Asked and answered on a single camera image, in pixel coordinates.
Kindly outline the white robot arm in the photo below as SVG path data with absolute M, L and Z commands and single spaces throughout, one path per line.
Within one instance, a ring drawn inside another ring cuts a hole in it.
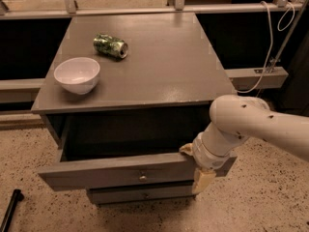
M 303 160 L 309 160 L 309 118 L 272 111 L 253 97 L 224 95 L 210 107 L 211 122 L 191 143 L 180 148 L 197 163 L 192 193 L 201 193 L 215 178 L 215 171 L 231 151 L 255 137 Z

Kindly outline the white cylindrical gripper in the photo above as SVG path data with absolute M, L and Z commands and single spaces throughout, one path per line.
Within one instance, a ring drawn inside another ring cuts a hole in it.
M 179 152 L 188 156 L 193 156 L 196 163 L 201 168 L 196 168 L 194 172 L 194 182 L 192 185 L 192 193 L 199 194 L 215 178 L 216 173 L 213 170 L 219 169 L 228 160 L 229 156 L 219 157 L 211 153 L 202 141 L 202 134 L 199 133 L 193 143 L 182 145 Z

